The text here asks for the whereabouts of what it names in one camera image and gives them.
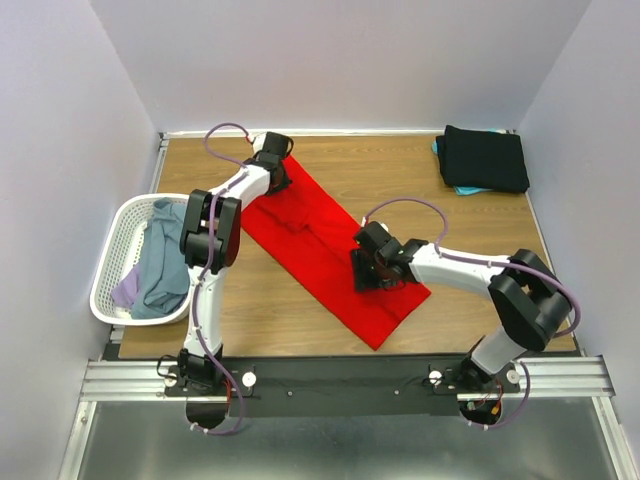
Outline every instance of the wooden surface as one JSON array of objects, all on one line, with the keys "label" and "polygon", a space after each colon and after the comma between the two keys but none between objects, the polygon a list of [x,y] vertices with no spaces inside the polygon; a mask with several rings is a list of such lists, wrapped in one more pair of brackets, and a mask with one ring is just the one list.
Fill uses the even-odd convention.
[{"label": "wooden surface", "polygon": [[[528,248],[544,257],[524,195],[455,195],[444,185],[433,138],[299,137],[294,156],[354,218],[400,195],[429,199],[449,216],[448,248],[487,255]],[[245,159],[249,146],[240,138],[215,139],[212,147]],[[174,139],[159,192],[189,194],[227,180],[235,167],[206,154],[200,139]],[[374,217],[402,242],[434,240],[439,217],[413,203],[390,205]],[[378,350],[380,353],[466,352],[499,324],[490,301],[440,285],[408,316]],[[318,303],[269,254],[242,233],[240,254],[224,291],[221,320],[227,355],[364,354],[372,350]],[[157,327],[127,327],[121,358],[157,358],[175,354],[184,341],[186,321]],[[571,338],[554,340],[550,350],[573,350]]]}]

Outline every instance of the white laundry basket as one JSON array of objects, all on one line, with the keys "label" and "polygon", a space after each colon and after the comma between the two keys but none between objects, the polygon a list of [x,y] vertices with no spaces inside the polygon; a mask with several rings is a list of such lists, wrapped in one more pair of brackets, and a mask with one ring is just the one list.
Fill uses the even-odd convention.
[{"label": "white laundry basket", "polygon": [[160,198],[168,198],[174,203],[185,205],[189,200],[188,195],[180,194],[140,195],[122,205],[113,219],[89,300],[93,314],[105,323],[136,326],[161,325],[177,322],[189,313],[191,288],[184,302],[175,312],[164,317],[144,320],[132,319],[131,310],[116,307],[111,297],[113,288],[138,263],[144,241],[144,229],[153,214],[153,202]]}]

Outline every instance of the folded black clothing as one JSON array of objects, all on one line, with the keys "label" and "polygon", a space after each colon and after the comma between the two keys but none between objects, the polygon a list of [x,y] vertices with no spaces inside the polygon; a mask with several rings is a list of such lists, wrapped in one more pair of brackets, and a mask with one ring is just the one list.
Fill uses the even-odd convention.
[{"label": "folded black clothing", "polygon": [[447,185],[512,193],[529,188],[519,135],[447,125],[436,143],[440,174]]}]

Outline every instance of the teal cloth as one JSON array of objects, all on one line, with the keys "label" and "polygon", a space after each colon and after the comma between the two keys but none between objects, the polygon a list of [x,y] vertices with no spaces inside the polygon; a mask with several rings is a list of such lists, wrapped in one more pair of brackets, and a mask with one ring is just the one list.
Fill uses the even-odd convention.
[{"label": "teal cloth", "polygon": [[140,252],[138,297],[131,318],[164,317],[174,312],[189,290],[189,272],[180,253],[180,234],[186,205],[167,198],[156,200],[144,231]]},{"label": "teal cloth", "polygon": [[[435,140],[431,144],[431,150],[433,150],[433,153],[435,153],[436,155],[438,154],[438,144],[436,143]],[[489,188],[479,188],[479,187],[457,187],[456,186],[456,187],[453,187],[453,189],[456,191],[458,195],[473,195],[475,193],[491,191],[491,189]]]}]

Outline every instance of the red cloth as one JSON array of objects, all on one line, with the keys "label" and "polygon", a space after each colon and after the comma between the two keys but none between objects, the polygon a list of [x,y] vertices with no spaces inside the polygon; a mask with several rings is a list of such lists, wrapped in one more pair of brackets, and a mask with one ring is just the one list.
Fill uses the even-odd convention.
[{"label": "red cloth", "polygon": [[293,183],[262,196],[242,212],[242,227],[327,310],[377,350],[431,292],[407,284],[357,293],[350,251],[359,225],[293,157],[285,160]]}]

